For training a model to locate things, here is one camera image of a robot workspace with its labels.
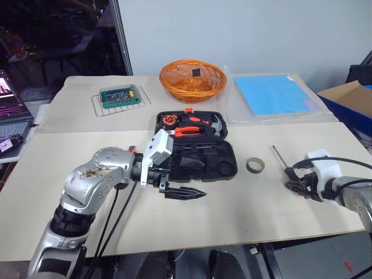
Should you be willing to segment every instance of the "wire rack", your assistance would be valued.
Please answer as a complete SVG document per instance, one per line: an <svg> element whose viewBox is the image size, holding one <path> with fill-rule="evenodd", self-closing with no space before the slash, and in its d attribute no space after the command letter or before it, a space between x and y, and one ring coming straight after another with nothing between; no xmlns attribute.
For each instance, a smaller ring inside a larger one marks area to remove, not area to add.
<svg viewBox="0 0 372 279"><path fill-rule="evenodd" d="M115 113L119 112L125 112L127 110L136 109L136 108L143 108L144 106L151 105L151 101L149 97L147 96L145 90L142 88L142 86L139 86L138 90L138 96L141 99L141 102L135 105L129 105L129 106L118 106L117 108L111 108L111 109L105 109L102 106L101 99L99 95L92 96L92 104L94 108L95 115L97 117L107 116L107 115L113 115Z"/></svg>

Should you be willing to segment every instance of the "white wall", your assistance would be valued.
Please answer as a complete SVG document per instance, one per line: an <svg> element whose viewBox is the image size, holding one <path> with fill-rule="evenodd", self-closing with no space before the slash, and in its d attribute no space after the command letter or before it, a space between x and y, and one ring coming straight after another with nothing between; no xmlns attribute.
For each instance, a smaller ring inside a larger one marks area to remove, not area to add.
<svg viewBox="0 0 372 279"><path fill-rule="evenodd" d="M119 0L135 75L178 59L232 73L297 72L313 91L345 82L372 48L372 0Z"/></svg>

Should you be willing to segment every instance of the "blue box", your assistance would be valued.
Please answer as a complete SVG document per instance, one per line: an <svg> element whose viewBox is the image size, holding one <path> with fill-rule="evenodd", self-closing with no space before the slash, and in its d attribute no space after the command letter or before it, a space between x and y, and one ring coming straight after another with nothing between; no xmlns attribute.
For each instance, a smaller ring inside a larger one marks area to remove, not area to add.
<svg viewBox="0 0 372 279"><path fill-rule="evenodd" d="M372 137L372 90L358 81L318 93L339 121Z"/></svg>

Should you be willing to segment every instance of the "wicker basket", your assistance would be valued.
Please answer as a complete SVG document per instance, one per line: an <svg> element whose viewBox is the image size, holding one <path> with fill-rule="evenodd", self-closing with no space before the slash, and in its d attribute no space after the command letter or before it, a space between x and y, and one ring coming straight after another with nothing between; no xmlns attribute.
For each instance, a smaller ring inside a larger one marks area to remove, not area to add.
<svg viewBox="0 0 372 279"><path fill-rule="evenodd" d="M219 93L227 82L219 68L199 60L172 62L162 69L159 79L175 99L184 103L206 101Z"/></svg>

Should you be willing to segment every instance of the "orange pliers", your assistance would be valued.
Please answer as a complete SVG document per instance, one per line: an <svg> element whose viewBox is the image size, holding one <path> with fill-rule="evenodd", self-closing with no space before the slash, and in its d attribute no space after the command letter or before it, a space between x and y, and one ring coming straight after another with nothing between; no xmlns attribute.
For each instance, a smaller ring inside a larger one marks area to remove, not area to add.
<svg viewBox="0 0 372 279"><path fill-rule="evenodd" d="M176 138L180 138L188 135L200 135L200 133L193 133L200 132L200 130L200 127L195 126L177 127L174 130L169 131L169 134L174 135Z"/></svg>

